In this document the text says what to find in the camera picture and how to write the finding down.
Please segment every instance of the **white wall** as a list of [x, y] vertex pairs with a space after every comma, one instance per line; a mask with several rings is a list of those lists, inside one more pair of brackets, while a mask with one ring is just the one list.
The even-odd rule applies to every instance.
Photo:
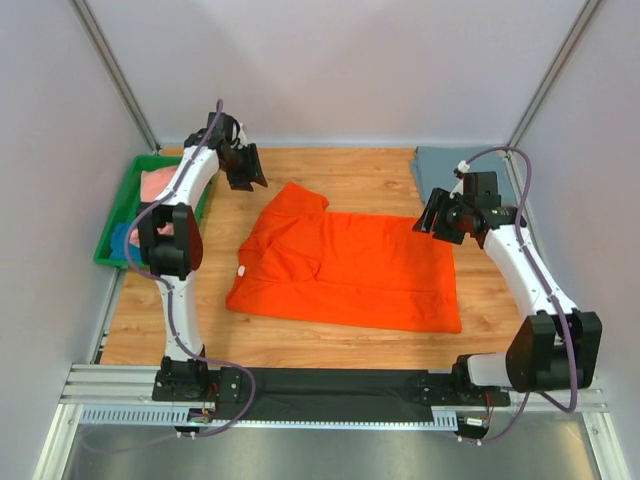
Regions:
[[509, 138], [583, 0], [90, 0], [154, 132], [218, 96], [260, 144]]
[[594, 309], [602, 319], [599, 377], [635, 472], [640, 472], [638, 25], [639, 2], [604, 3], [522, 143], [534, 163], [530, 205], [550, 268], [582, 309]]
[[145, 145], [66, 1], [0, 4], [0, 465], [30, 478], [111, 271], [93, 251]]

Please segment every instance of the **green plastic bin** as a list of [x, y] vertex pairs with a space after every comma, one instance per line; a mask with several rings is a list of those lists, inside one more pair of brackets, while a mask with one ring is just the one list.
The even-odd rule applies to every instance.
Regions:
[[[136, 209], [140, 203], [140, 175], [143, 171], [152, 172], [158, 168], [169, 167], [172, 165], [178, 165], [182, 160], [182, 157], [163, 157], [159, 155], [139, 155], [137, 156], [127, 172], [124, 182], [120, 186], [118, 196], [116, 197], [107, 224], [102, 231], [100, 237], [100, 243], [96, 248], [96, 253], [93, 259], [96, 263], [102, 265], [109, 265], [116, 268], [128, 268], [126, 260], [112, 260], [109, 258], [111, 254], [111, 235], [118, 223], [132, 222], [136, 217]], [[207, 195], [211, 190], [211, 183], [209, 182], [202, 192], [202, 197], [196, 207], [195, 217], [198, 225], [202, 220], [204, 213], [204, 206], [207, 201]]]

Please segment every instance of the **orange shirt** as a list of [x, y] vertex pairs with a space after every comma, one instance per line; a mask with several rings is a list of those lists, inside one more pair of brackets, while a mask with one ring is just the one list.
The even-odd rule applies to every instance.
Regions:
[[414, 218], [325, 212], [328, 205], [298, 185], [284, 187], [238, 251], [244, 269], [227, 308], [360, 327], [460, 332], [450, 244], [413, 232]]

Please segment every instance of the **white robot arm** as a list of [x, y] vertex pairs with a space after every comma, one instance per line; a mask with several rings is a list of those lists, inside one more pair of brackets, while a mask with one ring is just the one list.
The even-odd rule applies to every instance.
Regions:
[[[192, 206], [198, 204], [219, 170], [226, 172], [233, 190], [253, 191], [252, 183], [267, 186], [257, 148], [247, 143], [242, 125], [227, 114], [211, 113], [207, 128], [185, 141], [182, 161], [169, 185], [154, 202], [138, 207], [140, 253], [160, 290], [167, 331], [156, 376], [158, 388], [153, 393], [156, 400], [195, 398], [208, 385], [206, 364], [193, 358], [193, 354], [204, 357], [205, 351], [195, 302], [195, 276], [203, 245]], [[168, 222], [173, 223], [174, 234], [158, 233]]]
[[516, 225], [518, 209], [502, 205], [496, 173], [470, 173], [466, 162], [455, 173], [458, 185], [452, 192], [432, 191], [414, 230], [455, 244], [467, 233], [475, 238], [505, 278], [523, 324], [507, 352], [465, 355], [454, 369], [462, 366], [476, 386], [519, 392], [569, 389], [572, 383], [574, 389], [587, 388], [600, 345], [600, 319], [581, 312], [555, 282], [524, 219]]

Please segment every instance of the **wooden surface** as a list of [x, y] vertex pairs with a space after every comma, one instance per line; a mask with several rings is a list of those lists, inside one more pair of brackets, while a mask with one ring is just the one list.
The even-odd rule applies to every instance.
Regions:
[[[254, 367], [436, 369], [450, 367], [460, 354], [505, 351], [520, 325], [518, 312], [498, 269], [469, 238], [453, 247], [461, 334], [347, 327], [225, 309], [238, 247], [286, 182], [326, 196], [329, 210], [418, 218], [422, 207], [408, 167], [412, 154], [411, 149], [261, 149], [268, 189], [235, 192], [220, 178], [201, 226], [204, 260], [196, 281], [208, 356]], [[164, 343], [155, 283], [127, 273], [102, 363], [158, 365]]]

